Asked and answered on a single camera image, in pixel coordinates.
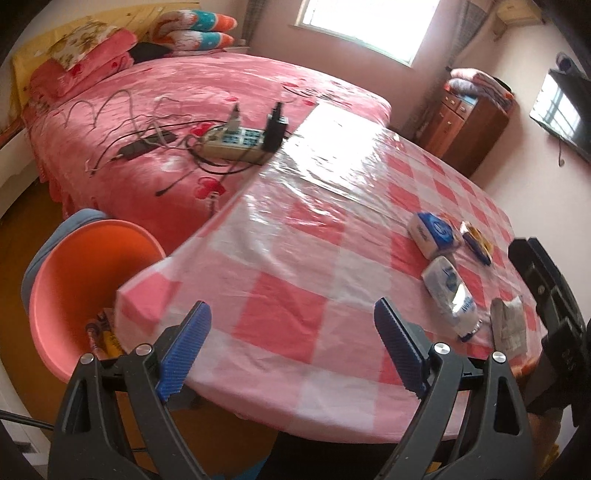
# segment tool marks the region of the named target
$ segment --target power strip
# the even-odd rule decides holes
[[[200,155],[263,165],[273,156],[273,153],[262,150],[263,133],[263,130],[253,128],[240,127],[237,132],[221,129],[207,135]]]

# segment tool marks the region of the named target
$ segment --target red and white tablecloth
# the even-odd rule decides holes
[[[405,227],[420,210],[469,220],[495,245],[491,267],[466,248],[456,254],[485,319],[468,344],[421,280],[427,260]],[[369,120],[320,105],[213,220],[121,288],[116,332],[127,350],[153,342],[204,300],[213,328],[186,381],[200,395],[301,437],[397,442],[418,401],[374,327],[374,303],[389,297],[433,340],[486,358],[491,300],[523,294],[528,356],[538,355],[541,324],[508,260],[512,238],[507,216],[458,172]]]

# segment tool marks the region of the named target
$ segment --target flat screen tv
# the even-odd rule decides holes
[[[530,117],[591,163],[591,80],[550,70]]]

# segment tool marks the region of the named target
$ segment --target windowsill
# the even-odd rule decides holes
[[[290,26],[291,27],[294,27],[294,28],[302,28],[304,30],[311,30],[313,32],[322,33],[324,35],[329,35],[331,37],[340,38],[341,40],[350,41],[352,43],[355,43],[355,44],[359,45],[360,47],[365,47],[365,48],[368,48],[370,50],[373,50],[374,52],[377,52],[380,55],[383,55],[384,57],[387,57],[390,60],[393,60],[393,61],[399,63],[400,65],[403,65],[403,66],[408,67],[410,69],[413,68],[413,65],[412,65],[413,61],[412,60],[410,61],[410,63],[407,63],[404,60],[397,59],[392,54],[389,54],[387,51],[382,50],[381,48],[378,48],[378,47],[376,47],[376,46],[374,46],[372,44],[365,43],[364,41],[362,41],[362,40],[360,40],[358,38],[350,37],[348,35],[344,35],[344,34],[341,34],[341,33],[338,33],[338,32],[334,32],[332,30],[326,30],[325,28],[315,27],[313,25],[296,24],[296,25],[290,25]]]

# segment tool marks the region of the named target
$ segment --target wooden headboard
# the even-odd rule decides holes
[[[134,32],[141,41],[152,22],[163,12],[179,9],[196,10],[199,8],[198,2],[131,5],[79,18],[33,38],[19,48],[12,57],[14,81],[12,83],[11,110],[20,112],[28,102],[28,85],[31,74],[48,59],[46,55],[47,49],[64,35],[84,25],[89,20],[96,19],[109,25],[127,28]]]

